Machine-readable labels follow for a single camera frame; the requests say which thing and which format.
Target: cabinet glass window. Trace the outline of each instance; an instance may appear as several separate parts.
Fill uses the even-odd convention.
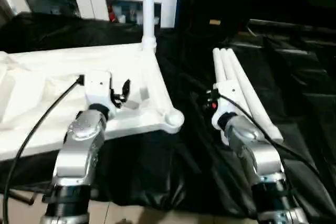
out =
[[[142,2],[106,0],[109,19],[114,23],[143,24]],[[160,26],[161,4],[154,4],[154,23]]]
[[[26,0],[31,12],[80,17],[76,0]]]

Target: red object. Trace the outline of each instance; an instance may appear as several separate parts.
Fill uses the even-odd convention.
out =
[[[110,21],[113,22],[113,23],[114,23],[114,22],[117,22],[117,19],[116,19],[115,14],[114,14],[113,11],[109,13],[109,19],[110,19]]]

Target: black cloth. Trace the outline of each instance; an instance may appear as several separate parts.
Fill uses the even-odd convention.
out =
[[[239,160],[220,142],[219,132],[211,126],[211,115],[202,110],[202,96],[215,82],[212,47],[176,30],[155,32],[156,57],[172,102],[184,113],[185,123],[174,135],[157,131],[106,141],[99,153],[92,198],[119,205],[255,218],[255,205]],[[20,14],[0,30],[0,50],[15,53],[126,44],[140,42],[141,37],[141,27],[134,25]],[[297,201],[311,223],[333,223],[335,48],[262,37],[254,41],[236,38],[231,47],[280,128],[284,145],[318,169],[330,192],[305,164],[281,151]],[[22,158],[13,184],[19,189],[44,191],[56,156],[53,151]],[[2,186],[10,164],[0,163]]]

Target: black plastic part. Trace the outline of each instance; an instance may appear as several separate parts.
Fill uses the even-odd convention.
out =
[[[84,74],[79,75],[77,82],[79,85],[84,86]]]
[[[110,99],[111,102],[114,104],[114,106],[118,109],[121,108],[121,102],[119,101],[119,95],[114,93],[114,90],[111,89],[111,93],[110,93]]]
[[[227,124],[227,122],[233,118],[234,116],[237,116],[237,114],[235,112],[226,112],[223,115],[220,116],[220,118],[218,119],[218,126],[224,131],[225,130],[225,126]]]
[[[297,207],[285,180],[259,183],[252,188],[257,212],[289,210]]]
[[[127,99],[128,99],[128,96],[130,95],[130,90],[131,90],[131,80],[128,79],[124,85],[122,86],[122,96],[124,97],[125,101],[123,102],[126,102]]]
[[[83,111],[81,110],[81,111],[79,111],[78,113],[77,113],[77,115],[76,115],[76,119],[81,115],[81,113],[83,113]]]
[[[42,201],[48,204],[46,216],[80,216],[88,212],[90,186],[55,186]]]
[[[97,110],[105,116],[106,121],[109,119],[109,109],[102,104],[98,103],[90,104],[89,110]]]

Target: electrical cord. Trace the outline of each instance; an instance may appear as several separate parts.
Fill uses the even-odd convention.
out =
[[[10,184],[12,182],[14,170],[16,168],[17,162],[20,159],[22,152],[24,151],[26,145],[28,144],[31,137],[35,134],[37,129],[40,127],[40,125],[43,123],[45,118],[50,114],[50,112],[59,104],[59,102],[72,90],[75,88],[77,84],[83,84],[83,76],[80,75],[79,78],[59,97],[57,100],[47,109],[47,111],[43,114],[43,116],[38,120],[38,122],[35,124],[35,126],[32,128],[32,130],[27,135],[26,139],[22,143],[20,149],[16,153],[15,158],[13,159],[13,163],[10,167],[8,177],[5,184],[4,189],[4,198],[3,198],[3,223],[9,224],[9,218],[8,218],[8,199],[9,199],[9,189],[11,188]]]
[[[328,187],[326,186],[325,182],[323,181],[321,175],[318,173],[318,171],[311,165],[309,164],[309,162],[302,157],[301,155],[297,154],[296,152],[292,151],[291,149],[289,149],[288,147],[285,147],[281,144],[278,144],[277,142],[275,142],[269,135],[268,133],[263,129],[263,127],[261,127],[261,125],[249,114],[247,113],[246,110],[244,110],[238,103],[236,103],[235,101],[233,101],[232,99],[230,99],[229,97],[226,97],[225,95],[222,95],[219,93],[219,91],[213,90],[212,91],[212,99],[217,100],[218,98],[223,98],[226,101],[228,101],[229,103],[231,103],[233,106],[235,106],[237,109],[239,109],[247,118],[249,118],[251,120],[251,122],[263,133],[263,135],[265,136],[265,139],[269,142],[269,144],[271,144],[275,149],[281,149],[289,154],[291,154],[292,156],[294,156],[297,160],[303,162],[319,179],[319,181],[321,181],[322,185],[325,187],[325,189],[327,190],[328,194],[331,195],[331,192],[328,190]]]

